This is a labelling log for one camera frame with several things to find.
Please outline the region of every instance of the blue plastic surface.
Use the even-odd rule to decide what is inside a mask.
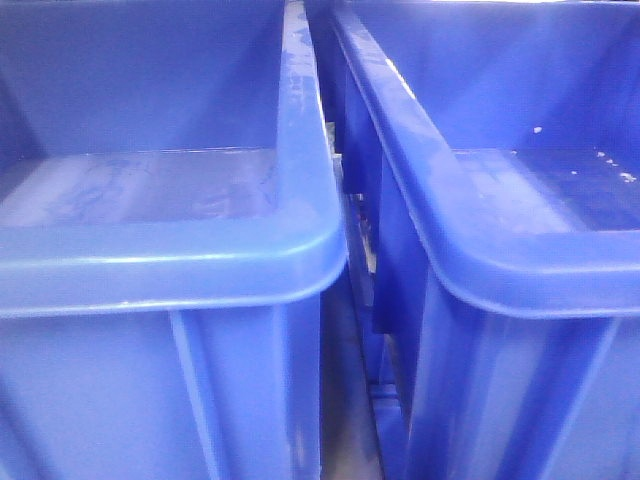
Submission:
[[[374,127],[345,119],[345,153],[384,154],[351,158],[380,178],[374,321],[404,478],[639,476],[638,5],[353,2],[334,20],[345,115],[359,102]]]
[[[0,82],[0,477],[319,478],[302,3],[3,3]]]

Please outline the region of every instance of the bin rim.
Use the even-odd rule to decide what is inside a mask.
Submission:
[[[0,316],[289,303],[340,274],[346,242],[302,1],[284,2],[271,215],[0,228]]]
[[[640,314],[640,231],[514,233],[478,202],[446,140],[352,5],[333,27],[438,279],[465,302],[529,319]],[[464,8],[478,2],[447,3]],[[503,8],[491,2],[487,8]],[[510,8],[640,8],[626,2],[513,3]]]

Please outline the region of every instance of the blue plastic crate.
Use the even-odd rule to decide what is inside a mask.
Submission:
[[[345,246],[301,2],[1,4],[0,168],[0,477],[319,477]]]
[[[404,478],[640,476],[639,6],[353,2],[334,20]],[[369,127],[350,129],[358,104]]]

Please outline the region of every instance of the white residue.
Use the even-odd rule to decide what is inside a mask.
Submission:
[[[620,176],[622,177],[622,180],[624,180],[625,183],[631,183],[637,180],[636,177],[634,177],[633,175],[627,172],[621,173]]]

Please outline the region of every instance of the blue plastic bin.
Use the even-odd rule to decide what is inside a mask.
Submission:
[[[640,6],[353,2],[334,20],[344,160],[381,145],[350,168],[380,179],[361,188],[404,478],[640,478]]]
[[[0,477],[319,478],[301,2],[1,4],[0,167]]]

